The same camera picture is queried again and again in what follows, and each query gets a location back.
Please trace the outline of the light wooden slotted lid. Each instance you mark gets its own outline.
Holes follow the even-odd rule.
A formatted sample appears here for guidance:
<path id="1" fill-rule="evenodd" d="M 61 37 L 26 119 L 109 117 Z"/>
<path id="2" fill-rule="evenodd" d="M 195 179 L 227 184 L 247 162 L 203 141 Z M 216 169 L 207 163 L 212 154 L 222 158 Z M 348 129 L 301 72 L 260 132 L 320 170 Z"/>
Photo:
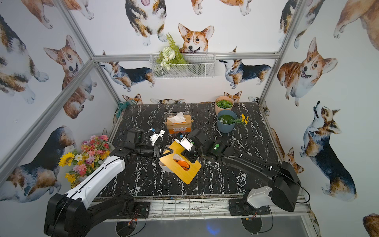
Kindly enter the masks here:
<path id="1" fill-rule="evenodd" d="M 185 114 L 169 116 L 165 122 L 167 126 L 190 125 L 191 123 L 192 123 L 191 115 L 185 115 Z"/>

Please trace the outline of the white rectangular tissue box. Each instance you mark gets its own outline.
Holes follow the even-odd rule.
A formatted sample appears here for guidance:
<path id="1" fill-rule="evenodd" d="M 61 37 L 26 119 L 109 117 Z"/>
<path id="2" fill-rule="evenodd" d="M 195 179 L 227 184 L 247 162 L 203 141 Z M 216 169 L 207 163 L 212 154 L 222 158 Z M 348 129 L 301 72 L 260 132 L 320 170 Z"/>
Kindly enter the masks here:
<path id="1" fill-rule="evenodd" d="M 164 163 L 159 162 L 159 165 L 160 165 L 162 171 L 168 172 L 168 173 L 173 173 L 173 171 L 171 171 Z"/>

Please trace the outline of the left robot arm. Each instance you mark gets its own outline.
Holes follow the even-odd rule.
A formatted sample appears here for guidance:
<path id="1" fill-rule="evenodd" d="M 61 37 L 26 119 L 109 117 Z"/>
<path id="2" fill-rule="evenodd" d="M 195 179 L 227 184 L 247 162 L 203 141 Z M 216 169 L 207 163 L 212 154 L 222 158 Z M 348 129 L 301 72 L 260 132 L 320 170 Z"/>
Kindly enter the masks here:
<path id="1" fill-rule="evenodd" d="M 168 136 L 163 129 L 127 131 L 126 140 L 111 151 L 92 174 L 65 194 L 55 194 L 47 204 L 43 232 L 50 237 L 85 237 L 101 222 L 123 212 L 134 216 L 134 200 L 119 194 L 100 204 L 91 205 L 105 186 L 136 156 L 161 158 Z"/>

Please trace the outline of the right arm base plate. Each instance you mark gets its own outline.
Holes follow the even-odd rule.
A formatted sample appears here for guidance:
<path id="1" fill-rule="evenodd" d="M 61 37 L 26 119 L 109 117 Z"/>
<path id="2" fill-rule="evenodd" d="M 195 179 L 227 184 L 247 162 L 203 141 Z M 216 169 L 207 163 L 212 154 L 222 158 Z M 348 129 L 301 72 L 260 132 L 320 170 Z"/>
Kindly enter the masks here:
<path id="1" fill-rule="evenodd" d="M 254 216 L 271 214 L 268 206 L 254 208 L 247 201 L 242 199 L 230 199 L 228 201 L 228 204 L 231 216 Z"/>

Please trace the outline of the yellow wooden slotted lid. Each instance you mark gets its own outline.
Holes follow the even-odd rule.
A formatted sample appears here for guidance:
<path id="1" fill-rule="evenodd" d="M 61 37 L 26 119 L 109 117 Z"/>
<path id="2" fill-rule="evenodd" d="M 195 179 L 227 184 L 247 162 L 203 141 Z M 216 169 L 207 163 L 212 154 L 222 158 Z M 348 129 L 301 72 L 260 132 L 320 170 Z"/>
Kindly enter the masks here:
<path id="1" fill-rule="evenodd" d="M 164 171 L 174 173 L 185 184 L 189 185 L 200 171 L 201 163 L 190 162 L 181 153 L 185 150 L 179 143 L 174 141 L 168 149 L 163 152 L 159 163 Z"/>

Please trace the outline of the orange tissue pack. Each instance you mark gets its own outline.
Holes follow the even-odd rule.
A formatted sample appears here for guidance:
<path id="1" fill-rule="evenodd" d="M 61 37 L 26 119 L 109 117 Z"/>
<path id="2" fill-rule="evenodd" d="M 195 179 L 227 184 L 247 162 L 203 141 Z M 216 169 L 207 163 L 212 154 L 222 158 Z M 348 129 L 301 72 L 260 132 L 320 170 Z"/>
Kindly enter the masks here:
<path id="1" fill-rule="evenodd" d="M 184 123 L 187 121 L 184 113 L 182 112 L 177 113 L 174 116 L 168 117 L 167 120 L 170 121 L 171 123 Z"/>
<path id="2" fill-rule="evenodd" d="M 190 165 L 178 154 L 173 156 L 173 160 L 178 164 L 183 170 L 188 171 L 190 169 Z"/>

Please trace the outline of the clear plastic tissue box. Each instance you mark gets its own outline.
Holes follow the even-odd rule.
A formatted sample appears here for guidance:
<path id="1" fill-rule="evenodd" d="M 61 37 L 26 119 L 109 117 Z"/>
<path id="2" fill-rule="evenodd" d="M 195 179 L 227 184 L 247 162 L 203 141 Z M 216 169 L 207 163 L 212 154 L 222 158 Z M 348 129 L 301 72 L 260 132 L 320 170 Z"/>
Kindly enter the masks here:
<path id="1" fill-rule="evenodd" d="M 170 134 L 189 133 L 192 131 L 193 119 L 190 112 L 168 113 L 164 124 Z"/>

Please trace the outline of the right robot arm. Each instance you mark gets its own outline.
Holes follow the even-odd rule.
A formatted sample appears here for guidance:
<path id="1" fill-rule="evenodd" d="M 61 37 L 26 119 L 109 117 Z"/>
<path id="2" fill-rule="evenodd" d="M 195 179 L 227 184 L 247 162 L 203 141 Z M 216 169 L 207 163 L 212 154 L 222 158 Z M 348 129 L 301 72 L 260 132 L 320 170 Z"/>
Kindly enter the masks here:
<path id="1" fill-rule="evenodd" d="M 191 162 L 203 158 L 260 178 L 265 185 L 251 189 L 246 197 L 255 209 L 274 204 L 287 212 L 295 210 L 301 182 L 290 163 L 269 163 L 225 141 L 212 140 L 201 129 L 188 135 L 179 133 L 175 141 L 184 148 L 181 154 Z"/>

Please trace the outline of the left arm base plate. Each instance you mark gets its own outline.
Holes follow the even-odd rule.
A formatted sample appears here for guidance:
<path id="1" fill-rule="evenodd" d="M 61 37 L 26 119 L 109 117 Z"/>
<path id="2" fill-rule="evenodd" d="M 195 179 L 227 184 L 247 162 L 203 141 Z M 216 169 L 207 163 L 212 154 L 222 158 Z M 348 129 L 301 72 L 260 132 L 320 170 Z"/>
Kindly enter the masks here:
<path id="1" fill-rule="evenodd" d="M 147 201 L 129 202 L 117 216 L 119 219 L 148 218 L 151 203 Z"/>

